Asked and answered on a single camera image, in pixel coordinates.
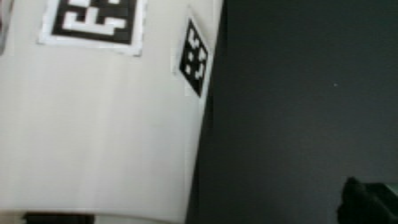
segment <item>white label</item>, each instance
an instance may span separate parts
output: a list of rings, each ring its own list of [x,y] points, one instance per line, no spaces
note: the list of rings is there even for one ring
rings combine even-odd
[[[189,15],[182,31],[182,42],[179,46],[177,73],[182,75],[193,92],[202,97],[211,72],[211,51],[205,44],[202,32]]]
[[[49,0],[38,42],[138,55],[143,16],[145,0]]]

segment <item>white container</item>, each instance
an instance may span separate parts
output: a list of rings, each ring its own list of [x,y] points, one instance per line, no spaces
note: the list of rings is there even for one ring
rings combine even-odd
[[[51,1],[13,0],[0,56],[0,212],[182,223],[209,74],[198,97],[173,68],[188,11],[214,48],[221,0],[147,0],[140,56],[37,44]]]

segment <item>dark background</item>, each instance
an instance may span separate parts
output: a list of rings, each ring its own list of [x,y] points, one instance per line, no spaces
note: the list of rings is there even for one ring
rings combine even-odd
[[[188,224],[335,224],[398,182],[398,1],[227,0]]]

